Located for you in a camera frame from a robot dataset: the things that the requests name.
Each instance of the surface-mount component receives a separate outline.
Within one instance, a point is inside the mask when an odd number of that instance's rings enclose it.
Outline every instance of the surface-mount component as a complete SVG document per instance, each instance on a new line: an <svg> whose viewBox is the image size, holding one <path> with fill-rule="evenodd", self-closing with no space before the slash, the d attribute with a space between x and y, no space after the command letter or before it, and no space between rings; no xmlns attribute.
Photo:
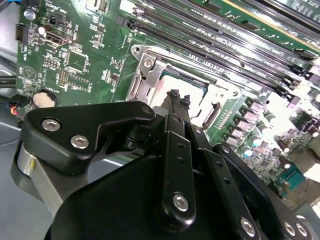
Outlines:
<svg viewBox="0 0 320 240"><path fill-rule="evenodd" d="M281 165L282 165L282 167L283 167L284 169L288 169L288 168L291 167L289 161L286 159L285 156L280 155L279 158L278 158L278 160L279 160L279 162L281 163Z"/></svg>
<svg viewBox="0 0 320 240"><path fill-rule="evenodd" d="M270 128L265 124L259 124L258 129L262 135L268 136L270 134Z"/></svg>
<svg viewBox="0 0 320 240"><path fill-rule="evenodd" d="M229 133L224 136L224 141L232 146L236 146L239 143L239 139Z"/></svg>
<svg viewBox="0 0 320 240"><path fill-rule="evenodd" d="M254 147L260 147L263 142L263 140L256 134L250 136L250 141L252 142L252 146Z"/></svg>
<svg viewBox="0 0 320 240"><path fill-rule="evenodd" d="M56 107L59 104L57 96L46 89L37 91L33 97L32 102L36 108L52 108Z"/></svg>
<svg viewBox="0 0 320 240"><path fill-rule="evenodd" d="M241 151L245 157L251 157L253 155L253 152L249 146L243 146Z"/></svg>
<svg viewBox="0 0 320 240"><path fill-rule="evenodd" d="M239 127L240 129L244 130L244 131L249 131L250 129L253 128L254 124L247 121L245 118L237 116L234 119L234 123L237 127Z"/></svg>
<svg viewBox="0 0 320 240"><path fill-rule="evenodd" d="M277 124L277 117L274 114L269 112L265 115L265 118L268 120L270 125L275 126Z"/></svg>
<svg viewBox="0 0 320 240"><path fill-rule="evenodd" d="M260 102L254 100L252 98L248 98L245 102L248 105L249 109L251 109L253 111L261 113L265 110L264 105L262 105Z"/></svg>
<svg viewBox="0 0 320 240"><path fill-rule="evenodd" d="M320 158L314 151L299 145L289 157L306 178L320 183Z"/></svg>
<svg viewBox="0 0 320 240"><path fill-rule="evenodd" d="M293 121L294 126L302 133L310 133L313 137L318 136L317 124L319 121L306 113L305 111L299 114L299 117Z"/></svg>
<svg viewBox="0 0 320 240"><path fill-rule="evenodd" d="M48 31L51 31L53 28L51 25L49 24L45 24L45 25L42 25L42 26L39 26L38 27L38 33L40 35L44 35L45 33L47 33Z"/></svg>
<svg viewBox="0 0 320 240"><path fill-rule="evenodd" d="M249 121L251 121L251 122L255 122L255 121L257 121L258 119L259 119L259 115L258 114L256 114L254 111L252 111L252 110L250 110L250 109L247 109L247 108L245 108L245 107L243 107L241 110L240 110L240 113L241 113L241 115L245 118L245 119L247 119L247 120L249 120Z"/></svg>
<svg viewBox="0 0 320 240"><path fill-rule="evenodd" d="M276 143L284 153L288 153L290 151L290 148L283 140L278 140Z"/></svg>
<svg viewBox="0 0 320 240"><path fill-rule="evenodd" d="M236 138L241 138L243 137L246 132L243 131L240 127L232 125L229 129L230 133L232 136L235 136Z"/></svg>
<svg viewBox="0 0 320 240"><path fill-rule="evenodd" d="M314 90L311 93L311 97L318 103L320 103L320 91L319 90Z"/></svg>

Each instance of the green circuit board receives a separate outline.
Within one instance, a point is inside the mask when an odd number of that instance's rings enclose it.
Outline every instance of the green circuit board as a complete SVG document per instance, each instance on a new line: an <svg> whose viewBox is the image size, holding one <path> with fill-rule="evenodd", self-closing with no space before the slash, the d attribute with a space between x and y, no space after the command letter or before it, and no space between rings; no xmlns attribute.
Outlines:
<svg viewBox="0 0 320 240"><path fill-rule="evenodd" d="M41 0L39 6L21 7L19 26L25 31L19 34L27 34L27 38L18 42L17 90L28 97L41 90L50 91L57 97L58 106L123 102L139 63L131 53L132 46L158 46L240 85L239 96L223 104L206 130L211 144L224 142L248 99L262 104L277 102L270 96L273 90L284 86L284 77L301 81L291 67L309 70L313 65L300 53L313 58L320 53L316 32L293 29L289 22L280 24L266 13L263 17L262 10L248 2ZM26 9L32 10L36 18L27 19ZM119 19L125 19L125 24L119 24ZM41 34L40 28L47 33ZM62 36L63 43L57 44L50 38L51 33ZM193 67L182 68L209 84L219 78L199 73ZM305 94L314 90L308 88ZM299 108L319 117L319 111L306 104L310 101L311 97L305 95ZM35 107L30 104L18 111L24 115ZM295 112L297 108L282 117L289 119ZM274 138L280 136L289 141L295 137L296 143L302 145L311 138L276 131L268 139L270 146L254 148L253 156L245 157L241 149L251 144L248 137L257 131L258 124L259 119L254 120L252 128L232 147L267 184L279 179L284 171L277 161L279 154L273 152Z"/></svg>

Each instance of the screw head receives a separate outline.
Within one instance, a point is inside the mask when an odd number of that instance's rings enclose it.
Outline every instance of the screw head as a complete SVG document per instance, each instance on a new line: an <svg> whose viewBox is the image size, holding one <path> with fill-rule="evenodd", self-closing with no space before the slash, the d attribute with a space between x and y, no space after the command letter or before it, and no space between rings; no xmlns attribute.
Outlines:
<svg viewBox="0 0 320 240"><path fill-rule="evenodd" d="M284 229L291 235L291 236L295 236L296 235L296 231L294 230L294 228L287 223L286 221L282 222Z"/></svg>
<svg viewBox="0 0 320 240"><path fill-rule="evenodd" d="M143 65L146 67L146 68L151 68L152 65L153 65L153 62L150 58L146 58L144 61L143 61Z"/></svg>
<svg viewBox="0 0 320 240"><path fill-rule="evenodd" d="M89 146L89 141L85 136L75 135L70 140L71 145L76 149L86 149Z"/></svg>
<svg viewBox="0 0 320 240"><path fill-rule="evenodd" d="M36 14L34 11L32 11L31 9L26 9L23 12L23 15L26 19L28 19L29 21L33 21L36 19Z"/></svg>
<svg viewBox="0 0 320 240"><path fill-rule="evenodd" d="M254 237L256 235L256 230L252 226L251 222L249 222L245 217L241 217L240 224L242 229L248 234L250 237Z"/></svg>
<svg viewBox="0 0 320 240"><path fill-rule="evenodd" d="M222 150L227 154L230 153L229 149L226 146L222 146Z"/></svg>
<svg viewBox="0 0 320 240"><path fill-rule="evenodd" d="M304 237L308 236L307 231L305 230L305 228L303 226L301 226L301 224L296 223L295 225L298 228L299 232L302 234L302 236L304 236Z"/></svg>
<svg viewBox="0 0 320 240"><path fill-rule="evenodd" d="M179 193L173 195L173 204L181 212L186 212L189 209L187 199Z"/></svg>
<svg viewBox="0 0 320 240"><path fill-rule="evenodd" d="M41 125L45 130L49 132L55 132L61 128L60 123L54 119L46 119L42 122Z"/></svg>

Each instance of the black plastic part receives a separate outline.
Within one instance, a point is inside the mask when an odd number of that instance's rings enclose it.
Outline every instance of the black plastic part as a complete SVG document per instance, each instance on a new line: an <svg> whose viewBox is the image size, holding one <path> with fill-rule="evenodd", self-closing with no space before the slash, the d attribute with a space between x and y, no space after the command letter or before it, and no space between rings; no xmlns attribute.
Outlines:
<svg viewBox="0 0 320 240"><path fill-rule="evenodd" d="M161 165L157 156L142 157L73 193L54 218L51 240L224 239L217 193L196 173L195 222L178 234L163 228L154 212Z"/></svg>
<svg viewBox="0 0 320 240"><path fill-rule="evenodd" d="M41 0L22 0L21 4L28 7L39 7Z"/></svg>
<svg viewBox="0 0 320 240"><path fill-rule="evenodd" d="M196 200L190 142L184 138L185 124L174 113L166 115L162 140L161 195L156 216L162 225L173 233L189 228L196 219ZM188 209L175 207L173 196L180 194L188 202Z"/></svg>
<svg viewBox="0 0 320 240"><path fill-rule="evenodd" d="M99 151L99 140L111 138L127 126L150 124L156 117L154 111L140 101L53 109L30 111L24 118L21 140L30 154L69 175L87 170ZM61 128L57 131L45 130L42 122L46 119L58 121ZM70 139L75 135L85 136L89 146L86 149L73 147Z"/></svg>
<svg viewBox="0 0 320 240"><path fill-rule="evenodd" d="M314 128L318 124L318 120L313 118L305 111L300 113L300 117L293 122L294 126L302 133L307 133L310 129Z"/></svg>
<svg viewBox="0 0 320 240"><path fill-rule="evenodd" d="M220 154L245 199L250 213L256 216L262 231L270 240L311 240L310 233L304 237L298 230L299 223L308 231L308 228L291 212L285 204L272 192L264 182L242 161L237 154L225 143L214 146L213 151ZM283 222L289 223L295 231L290 235L284 228Z"/></svg>
<svg viewBox="0 0 320 240"><path fill-rule="evenodd" d="M26 44L29 38L29 27L24 24L17 24L15 26L15 40Z"/></svg>
<svg viewBox="0 0 320 240"><path fill-rule="evenodd" d="M217 198L220 198L220 208L224 209L226 215L220 217L224 228L229 229L225 234L226 239L252 239L259 240L260 233L254 224L249 210L238 190L238 187L221 155L212 152L206 135L195 125L189 125L187 128L188 138L192 145L193 163L200 167L204 174L210 179L211 187L218 192ZM240 224L240 219L245 218L255 229L254 236L248 236Z"/></svg>
<svg viewBox="0 0 320 240"><path fill-rule="evenodd" d="M28 96L23 96L20 94L16 94L12 97L10 97L7 101L6 104L9 107L16 107L16 108L23 108L30 104L31 98Z"/></svg>

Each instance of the screw hole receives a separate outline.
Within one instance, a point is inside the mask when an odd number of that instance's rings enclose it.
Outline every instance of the screw hole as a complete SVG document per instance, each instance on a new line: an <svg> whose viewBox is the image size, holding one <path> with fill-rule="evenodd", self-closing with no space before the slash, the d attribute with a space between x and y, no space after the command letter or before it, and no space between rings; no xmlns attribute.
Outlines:
<svg viewBox="0 0 320 240"><path fill-rule="evenodd" d="M224 177L223 180L224 180L224 182L225 182L226 184L228 184L228 185L231 184L231 182L230 182L230 180L229 180L228 178Z"/></svg>
<svg viewBox="0 0 320 240"><path fill-rule="evenodd" d="M140 48L139 48L139 47L135 47L135 48L133 49L133 52L134 52L135 54L139 54L139 53L140 53Z"/></svg>
<svg viewBox="0 0 320 240"><path fill-rule="evenodd" d="M178 156L176 159L177 159L178 162L181 163L181 164L184 164L184 163L185 163L184 159L183 159L182 157L180 157L180 156Z"/></svg>
<svg viewBox="0 0 320 240"><path fill-rule="evenodd" d="M221 162L217 161L216 164L220 167L220 168L223 168L224 166L222 165Z"/></svg>
<svg viewBox="0 0 320 240"><path fill-rule="evenodd" d="M181 122L181 119L180 119L178 116L176 116L176 115L173 115L172 118L173 118L173 120L175 120L177 123L180 123L180 122Z"/></svg>
<svg viewBox="0 0 320 240"><path fill-rule="evenodd" d="M184 149L185 148L185 145L181 144L181 143L178 143L177 145L180 149Z"/></svg>

